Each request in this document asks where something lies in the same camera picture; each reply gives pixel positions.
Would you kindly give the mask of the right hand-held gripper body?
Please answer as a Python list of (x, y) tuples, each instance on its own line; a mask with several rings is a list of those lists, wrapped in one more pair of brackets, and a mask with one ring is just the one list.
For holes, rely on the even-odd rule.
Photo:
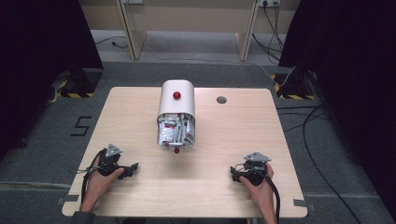
[(265, 177), (268, 176), (267, 162), (271, 159), (256, 151), (244, 157), (245, 162), (241, 164), (241, 168), (236, 170), (245, 173), (245, 177), (253, 186), (259, 186)]

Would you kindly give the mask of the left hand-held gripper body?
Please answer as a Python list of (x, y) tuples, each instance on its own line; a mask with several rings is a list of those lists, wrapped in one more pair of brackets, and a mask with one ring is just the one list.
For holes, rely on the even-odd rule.
[(103, 176), (109, 176), (120, 167), (118, 161), (122, 150), (113, 144), (99, 152), (99, 173)]

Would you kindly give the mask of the person's left hand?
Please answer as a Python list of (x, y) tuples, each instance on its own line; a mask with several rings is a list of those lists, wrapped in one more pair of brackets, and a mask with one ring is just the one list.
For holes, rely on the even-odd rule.
[(124, 169), (119, 168), (111, 175), (103, 176), (97, 170), (91, 172), (85, 191), (85, 197), (79, 210), (82, 212), (92, 212), (99, 199), (108, 192), (112, 183), (123, 173)]

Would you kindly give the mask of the person's right hand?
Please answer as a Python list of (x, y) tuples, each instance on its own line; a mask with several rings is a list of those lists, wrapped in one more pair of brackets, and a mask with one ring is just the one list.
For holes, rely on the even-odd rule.
[(241, 183), (248, 189), (248, 200), (252, 200), (262, 214), (265, 216), (275, 216), (274, 191), (267, 180), (263, 180), (259, 186), (253, 186), (246, 178), (240, 177)]

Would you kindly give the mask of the grey table foot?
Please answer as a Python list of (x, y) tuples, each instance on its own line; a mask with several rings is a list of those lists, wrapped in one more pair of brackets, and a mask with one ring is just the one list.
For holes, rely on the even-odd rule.
[(308, 212), (315, 212), (316, 211), (316, 207), (313, 204), (308, 203), (305, 200), (294, 199), (293, 200), (293, 205), (297, 206), (297, 207), (304, 207), (304, 208), (307, 209)]
[(57, 205), (63, 205), (66, 202), (77, 202), (79, 195), (65, 195), (62, 198), (58, 198)]

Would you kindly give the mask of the pile of white sachets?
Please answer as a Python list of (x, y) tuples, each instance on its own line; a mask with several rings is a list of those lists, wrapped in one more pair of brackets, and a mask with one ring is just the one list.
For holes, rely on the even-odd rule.
[(164, 147), (187, 147), (195, 144), (195, 117), (188, 113), (161, 114), (157, 118), (157, 143)]

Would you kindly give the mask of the white roll-top storage box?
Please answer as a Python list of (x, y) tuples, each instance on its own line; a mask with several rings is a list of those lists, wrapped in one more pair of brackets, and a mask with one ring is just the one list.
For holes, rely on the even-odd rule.
[[(163, 83), (157, 118), (161, 114), (168, 113), (188, 113), (195, 117), (194, 87), (188, 80), (172, 79)], [(193, 150), (195, 144), (187, 147), (164, 147), (160, 145), (159, 147), (177, 154), (182, 151)]]

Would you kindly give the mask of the hazard-striped stand base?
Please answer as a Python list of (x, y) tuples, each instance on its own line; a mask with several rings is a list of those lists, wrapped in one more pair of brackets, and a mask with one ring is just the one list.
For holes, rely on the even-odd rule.
[(305, 75), (273, 74), (276, 96), (282, 99), (314, 100), (315, 95), (308, 86)]
[(83, 69), (78, 74), (65, 72), (58, 76), (59, 86), (55, 88), (59, 97), (91, 98), (101, 78), (101, 69)]

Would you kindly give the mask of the black curtain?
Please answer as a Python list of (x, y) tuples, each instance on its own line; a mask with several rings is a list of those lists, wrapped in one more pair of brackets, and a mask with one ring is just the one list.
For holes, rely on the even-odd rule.
[(281, 65), (311, 70), (396, 221), (396, 0), (301, 0)]
[(0, 160), (28, 133), (57, 76), (101, 66), (78, 0), (0, 0)]

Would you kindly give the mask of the light wooden desk frame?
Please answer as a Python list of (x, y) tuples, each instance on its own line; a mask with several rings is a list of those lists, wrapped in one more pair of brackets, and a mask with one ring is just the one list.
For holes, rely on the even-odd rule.
[(239, 58), (248, 58), (254, 34), (284, 35), (302, 0), (259, 7), (259, 0), (78, 0), (93, 30), (122, 30), (131, 57), (140, 57), (152, 31), (233, 34)]

